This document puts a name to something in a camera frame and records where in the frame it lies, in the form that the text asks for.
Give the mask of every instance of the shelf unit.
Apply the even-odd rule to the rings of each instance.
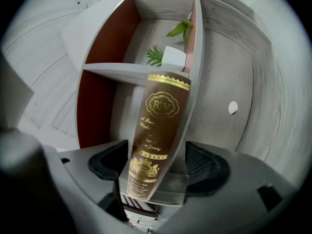
[[[182,37],[166,34],[191,12],[193,27],[184,48]],[[170,71],[146,66],[145,51],[153,44],[187,54],[184,72],[176,73],[191,80],[189,99],[165,167],[170,173],[157,180],[150,201],[181,205],[187,185],[187,171],[181,168],[185,141],[231,151],[255,143],[250,132],[262,127],[257,121],[269,109],[263,103],[272,100],[262,87],[270,74],[271,43],[249,18],[219,0],[123,0],[97,31],[80,73],[76,115],[81,148],[127,139],[130,155],[146,77],[155,70]],[[235,115],[228,111],[231,101],[238,104]],[[123,172],[124,194],[126,181]],[[170,187],[175,181],[181,181],[179,191]]]

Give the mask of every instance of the gold border pattern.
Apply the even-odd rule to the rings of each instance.
[[[145,198],[135,197],[135,196],[131,195],[131,194],[128,192],[128,190],[127,190],[127,194],[128,194],[130,197],[134,198],[134,199],[141,199],[141,200],[147,199],[146,197],[145,197]]]
[[[146,158],[140,158],[138,160],[136,157],[133,157],[130,160],[130,167],[138,174],[145,175],[147,177],[155,177],[159,171],[158,164],[152,165],[152,162]]]
[[[139,154],[141,156],[147,157],[147,158],[151,158],[151,159],[158,159],[158,160],[162,160],[162,159],[166,159],[168,157],[168,155],[157,155],[157,154],[150,154],[146,151],[139,151]]]
[[[137,175],[135,175],[134,173],[132,173],[131,171],[129,171],[129,175],[132,177],[132,178],[135,178],[136,180],[138,181],[141,181],[141,182],[145,182],[145,183],[154,183],[156,182],[157,179],[143,179],[141,177],[138,177]]]
[[[190,85],[189,84],[187,84],[187,83],[185,83],[183,81],[180,81],[179,79],[170,78],[168,76],[165,77],[164,75],[160,76],[160,75],[150,74],[150,75],[148,75],[147,80],[167,83],[167,84],[179,87],[179,88],[183,88],[183,89],[185,89],[187,91],[189,91],[189,89],[190,89]]]

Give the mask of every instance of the artificial leaf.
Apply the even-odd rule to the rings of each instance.
[[[167,37],[175,37],[186,31],[188,24],[186,24],[183,20],[182,22],[178,23],[168,34]]]
[[[162,50],[160,49],[158,50],[157,45],[153,45],[152,50],[151,48],[148,48],[146,50],[146,55],[149,58],[149,60],[147,61],[147,65],[151,65],[151,66],[156,65],[156,67],[161,66],[161,61],[162,61],[162,57],[164,53],[162,52]]]
[[[188,20],[182,20],[182,22],[186,24],[188,27],[193,26],[192,23]]]

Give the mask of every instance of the green plant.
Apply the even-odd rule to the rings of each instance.
[[[161,66],[161,60],[162,57],[164,56],[164,53],[162,52],[161,49],[158,49],[157,45],[153,45],[153,49],[148,48],[146,50],[146,55],[149,58],[147,65],[160,67]]]
[[[192,26],[193,26],[192,23],[188,19],[182,20],[167,34],[167,37],[175,37],[180,34],[183,34],[183,43],[184,43],[184,46],[186,46],[189,31]]]

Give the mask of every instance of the monogram emblem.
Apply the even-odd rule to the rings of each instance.
[[[130,167],[132,170],[136,171],[138,174],[146,175],[147,177],[155,177],[158,174],[158,165],[152,166],[152,162],[147,159],[138,160],[136,157],[131,159]]]
[[[156,118],[173,117],[177,112],[179,112],[177,100],[165,92],[151,94],[146,99],[145,105],[147,111]]]

